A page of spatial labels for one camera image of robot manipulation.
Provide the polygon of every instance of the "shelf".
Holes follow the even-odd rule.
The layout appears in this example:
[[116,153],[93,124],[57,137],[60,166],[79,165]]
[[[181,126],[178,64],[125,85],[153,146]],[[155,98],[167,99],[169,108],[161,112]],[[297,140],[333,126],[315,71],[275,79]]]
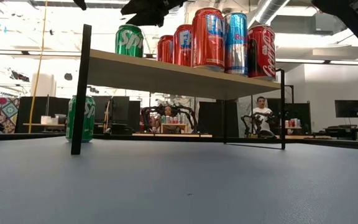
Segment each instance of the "shelf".
[[280,89],[279,83],[100,50],[90,51],[88,85],[233,100]]

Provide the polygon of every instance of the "red fanta can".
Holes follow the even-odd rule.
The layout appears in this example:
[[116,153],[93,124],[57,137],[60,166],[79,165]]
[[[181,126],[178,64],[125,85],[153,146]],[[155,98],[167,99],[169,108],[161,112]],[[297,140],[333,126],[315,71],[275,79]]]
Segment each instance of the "red fanta can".
[[276,48],[274,31],[260,25],[248,30],[248,75],[264,80],[276,79]]
[[219,9],[198,9],[193,19],[193,67],[224,70],[223,16]]
[[191,67],[191,25],[180,25],[173,35],[173,63]]
[[160,62],[172,63],[173,57],[173,36],[163,35],[157,44],[157,60]]

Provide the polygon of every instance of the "ceiling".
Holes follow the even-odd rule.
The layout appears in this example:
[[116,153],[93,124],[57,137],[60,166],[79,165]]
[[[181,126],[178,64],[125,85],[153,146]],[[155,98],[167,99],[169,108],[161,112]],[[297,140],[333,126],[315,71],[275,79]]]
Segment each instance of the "ceiling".
[[[82,11],[71,0],[51,0],[47,8],[45,46],[48,51],[79,52],[83,24],[92,25],[93,49],[113,52],[115,33],[131,16],[122,16],[120,10],[127,0],[87,0],[88,9]],[[216,7],[224,13],[243,12],[249,20],[258,0],[195,0],[174,8],[165,17],[164,26],[143,26],[144,53],[156,54],[158,38],[173,34],[181,24],[191,24],[195,12],[203,7]],[[0,50],[38,51],[42,45],[44,1],[0,1]],[[291,0],[278,12],[271,26],[276,32],[277,57],[357,59],[358,40],[336,18],[322,14],[308,0]],[[78,61],[51,60],[44,62],[50,73],[74,76]],[[24,74],[34,73],[38,62],[31,58],[0,56],[0,74],[7,68]],[[67,83],[61,81],[58,86]]]

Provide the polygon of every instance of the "green sprite can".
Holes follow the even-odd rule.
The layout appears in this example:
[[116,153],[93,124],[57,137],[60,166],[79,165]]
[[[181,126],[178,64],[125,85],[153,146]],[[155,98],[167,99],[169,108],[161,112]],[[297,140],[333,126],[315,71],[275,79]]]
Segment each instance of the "green sprite can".
[[[74,115],[76,96],[68,102],[66,139],[71,142],[73,139]],[[87,96],[85,99],[84,125],[82,130],[82,142],[90,142],[93,138],[94,110],[96,103],[93,98]]]
[[118,28],[116,54],[143,57],[143,35],[139,27],[125,24]]

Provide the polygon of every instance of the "person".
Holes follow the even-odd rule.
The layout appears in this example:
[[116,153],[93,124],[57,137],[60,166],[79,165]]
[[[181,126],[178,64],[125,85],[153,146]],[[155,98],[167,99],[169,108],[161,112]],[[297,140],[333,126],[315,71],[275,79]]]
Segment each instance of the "person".
[[[266,105],[266,99],[263,96],[260,96],[257,98],[257,107],[254,108],[252,110],[252,114],[254,113],[272,113],[272,110],[265,107]],[[262,120],[262,124],[260,125],[260,130],[267,130],[270,131],[270,126],[269,124],[266,122],[266,116],[263,115],[259,115],[261,120]]]
[[[165,106],[164,107],[164,115],[166,116],[173,116],[172,113],[172,107],[171,106]],[[155,127],[156,129],[161,128],[161,117],[158,117],[155,120],[155,124],[152,124],[152,127]],[[175,126],[175,125],[164,125],[164,130],[163,133],[167,133],[167,134],[180,134],[180,127]]]

